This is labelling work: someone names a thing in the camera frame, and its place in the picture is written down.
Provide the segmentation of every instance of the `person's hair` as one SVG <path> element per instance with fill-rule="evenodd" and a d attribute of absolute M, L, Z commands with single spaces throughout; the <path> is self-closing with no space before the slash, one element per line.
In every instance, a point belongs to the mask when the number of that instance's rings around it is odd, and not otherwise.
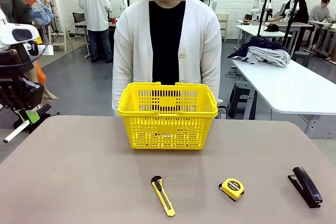
<path fill-rule="evenodd" d="M 321 0 L 322 3 L 330 3 L 330 0 Z"/>

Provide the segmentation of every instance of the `white cardigan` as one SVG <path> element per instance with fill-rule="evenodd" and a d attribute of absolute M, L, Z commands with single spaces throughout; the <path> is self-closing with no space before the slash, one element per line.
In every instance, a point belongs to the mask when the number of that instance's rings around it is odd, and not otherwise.
<path fill-rule="evenodd" d="M 199 0 L 186 0 L 179 53 L 176 55 L 180 82 L 200 83 L 201 67 L 202 82 L 210 87 L 216 99 L 221 75 L 220 28 L 216 14 L 208 6 Z M 112 108 L 115 112 L 132 75 L 134 82 L 151 82 L 152 72 L 149 2 L 137 2 L 122 13 L 114 33 Z"/>

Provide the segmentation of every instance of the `dark blue pants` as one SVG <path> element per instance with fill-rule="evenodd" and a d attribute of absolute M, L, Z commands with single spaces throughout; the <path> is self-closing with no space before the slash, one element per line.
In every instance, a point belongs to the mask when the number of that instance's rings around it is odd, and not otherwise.
<path fill-rule="evenodd" d="M 109 40 L 109 30 L 105 31 L 90 31 L 89 34 L 89 42 L 90 42 L 90 53 L 91 59 L 96 60 L 99 58 L 97 53 L 97 44 L 102 46 L 103 52 L 106 56 L 107 60 L 111 60 L 113 57 L 112 49 Z"/>

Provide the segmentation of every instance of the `cardigan sleeve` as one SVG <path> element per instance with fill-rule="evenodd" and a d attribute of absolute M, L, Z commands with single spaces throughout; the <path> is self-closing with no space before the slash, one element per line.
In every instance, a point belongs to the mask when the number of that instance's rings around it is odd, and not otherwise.
<path fill-rule="evenodd" d="M 215 99 L 218 99 L 221 75 L 222 36 L 220 28 L 218 19 L 213 14 L 205 32 L 201 58 L 202 82 L 209 86 Z"/>
<path fill-rule="evenodd" d="M 130 83 L 133 68 L 133 45 L 126 12 L 120 16 L 114 33 L 114 57 L 112 79 L 112 108 L 117 115 L 119 99 Z"/>

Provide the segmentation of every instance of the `tape measure label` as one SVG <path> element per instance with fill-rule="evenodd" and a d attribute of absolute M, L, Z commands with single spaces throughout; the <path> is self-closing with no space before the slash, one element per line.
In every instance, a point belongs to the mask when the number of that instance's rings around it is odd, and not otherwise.
<path fill-rule="evenodd" d="M 232 180 L 227 183 L 227 186 L 233 191 L 240 190 L 240 184 Z"/>

